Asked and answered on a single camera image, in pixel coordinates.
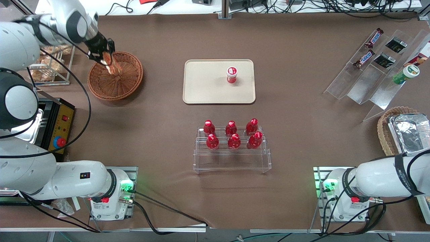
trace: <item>brown table surface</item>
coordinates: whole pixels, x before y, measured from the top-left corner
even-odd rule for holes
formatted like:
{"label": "brown table surface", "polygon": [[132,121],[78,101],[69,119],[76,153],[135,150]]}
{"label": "brown table surface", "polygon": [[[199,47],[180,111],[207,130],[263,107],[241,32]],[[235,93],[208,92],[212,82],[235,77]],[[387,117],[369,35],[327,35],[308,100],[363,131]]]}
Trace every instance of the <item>brown table surface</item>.
{"label": "brown table surface", "polygon": [[[129,98],[101,101],[90,94],[92,118],[69,149],[71,160],[106,166],[139,166],[137,190],[189,213],[214,228],[308,229],[316,206],[314,166],[354,166],[383,156],[372,107],[323,91],[376,28],[414,36],[426,22],[394,22],[342,14],[113,16],[100,18],[101,33],[116,48],[136,55],[144,82]],[[252,105],[186,105],[184,63],[189,59],[251,59],[256,101]],[[93,64],[82,54],[72,70],[86,82]],[[392,102],[430,114],[429,64]],[[44,90],[77,107],[72,136],[87,118],[80,87]],[[192,169],[195,131],[206,119],[238,125],[258,118],[271,149],[272,170],[202,173]],[[196,222],[146,201],[156,227]],[[77,216],[87,218],[83,207]],[[414,201],[389,205],[376,230],[429,231]],[[132,219],[99,223],[102,229],[148,227],[141,212]],[[0,208],[0,227],[70,227],[32,208]],[[353,231],[358,225],[348,227]]]}

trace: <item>robotic arm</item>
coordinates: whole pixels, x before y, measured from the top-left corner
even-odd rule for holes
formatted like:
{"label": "robotic arm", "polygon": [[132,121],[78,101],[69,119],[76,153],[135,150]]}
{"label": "robotic arm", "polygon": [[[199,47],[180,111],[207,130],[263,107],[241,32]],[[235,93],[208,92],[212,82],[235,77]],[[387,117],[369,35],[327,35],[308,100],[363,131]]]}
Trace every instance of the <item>robotic arm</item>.
{"label": "robotic arm", "polygon": [[[387,156],[360,164],[356,168],[333,170],[320,184],[333,220],[349,221],[361,210],[368,208],[370,201],[380,202],[377,197],[429,196],[430,154],[426,151],[419,157],[417,155],[408,175],[407,167],[415,157],[413,154],[409,155],[411,156]],[[334,207],[336,198],[339,201]],[[365,217],[366,212],[353,221],[364,221]]]}
{"label": "robotic arm", "polygon": [[[83,42],[89,49],[90,59],[104,64],[113,61],[110,58],[115,51],[114,42],[98,31],[97,13],[86,13],[79,0],[50,3],[54,9],[52,15],[0,22],[0,155],[46,152],[13,137],[9,131],[31,122],[37,114],[38,101],[33,87],[16,71],[38,59],[40,46]],[[90,198],[92,213],[97,219],[120,220],[128,206],[128,199],[123,198],[130,198],[126,191],[133,188],[133,182],[123,170],[106,169],[98,161],[56,163],[54,155],[47,154],[0,158],[0,187],[19,190],[35,200]]]}

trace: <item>round wicker basket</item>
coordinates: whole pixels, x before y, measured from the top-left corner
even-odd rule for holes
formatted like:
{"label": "round wicker basket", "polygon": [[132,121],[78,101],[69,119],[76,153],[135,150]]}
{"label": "round wicker basket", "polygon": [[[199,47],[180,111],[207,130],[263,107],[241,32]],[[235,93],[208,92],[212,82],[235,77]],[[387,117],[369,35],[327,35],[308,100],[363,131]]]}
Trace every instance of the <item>round wicker basket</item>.
{"label": "round wicker basket", "polygon": [[142,82],[143,68],[139,59],[127,52],[114,52],[112,56],[122,67],[119,74],[111,75],[105,66],[94,63],[88,74],[90,91],[102,100],[116,101],[132,94]]}
{"label": "round wicker basket", "polygon": [[381,143],[382,149],[385,155],[397,155],[397,148],[394,147],[391,142],[391,134],[388,130],[387,117],[390,115],[397,115],[403,113],[418,113],[417,110],[408,107],[394,107],[388,109],[384,115],[382,115],[378,120],[378,138]]}

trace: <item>acrylic display stand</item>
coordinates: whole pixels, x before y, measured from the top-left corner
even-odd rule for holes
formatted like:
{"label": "acrylic display stand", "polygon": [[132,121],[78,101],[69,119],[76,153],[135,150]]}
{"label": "acrylic display stand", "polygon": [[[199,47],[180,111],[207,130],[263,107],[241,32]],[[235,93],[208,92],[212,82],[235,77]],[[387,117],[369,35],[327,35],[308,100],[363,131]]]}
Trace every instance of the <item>acrylic display stand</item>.
{"label": "acrylic display stand", "polygon": [[[374,33],[367,38],[365,43],[369,41]],[[401,53],[396,53],[385,46],[393,37],[397,37],[408,44]],[[403,86],[403,84],[397,85],[393,83],[392,77],[402,71],[403,65],[412,58],[412,54],[416,53],[428,41],[430,41],[430,34],[424,30],[421,30],[415,38],[410,37],[400,30],[396,30],[391,37],[383,34],[373,46],[375,55],[361,69],[353,66],[354,62],[369,51],[364,44],[361,45],[325,92],[332,94],[337,99],[348,96],[358,104],[371,101],[375,105],[363,121],[373,118],[387,108],[388,104]],[[374,62],[374,59],[381,52],[396,60],[388,69]]]}
{"label": "acrylic display stand", "polygon": [[215,127],[215,135],[219,139],[219,149],[210,150],[206,146],[203,127],[197,129],[196,143],[194,146],[193,169],[199,174],[201,171],[227,171],[227,170],[254,170],[266,172],[272,168],[270,161],[270,149],[266,137],[258,149],[247,149],[248,136],[245,134],[245,126],[238,126],[240,135],[240,147],[230,150],[227,146],[228,137],[225,136],[225,127]]}

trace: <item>tray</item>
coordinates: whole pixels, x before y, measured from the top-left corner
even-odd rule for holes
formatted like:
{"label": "tray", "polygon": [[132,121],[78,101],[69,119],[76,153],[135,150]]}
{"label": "tray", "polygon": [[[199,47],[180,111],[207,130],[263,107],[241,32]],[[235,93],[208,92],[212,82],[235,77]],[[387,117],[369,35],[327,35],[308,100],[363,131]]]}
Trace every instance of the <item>tray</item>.
{"label": "tray", "polygon": [[[227,68],[237,81],[227,82]],[[188,60],[182,99],[187,104],[250,104],[255,101],[254,63],[249,59]]]}

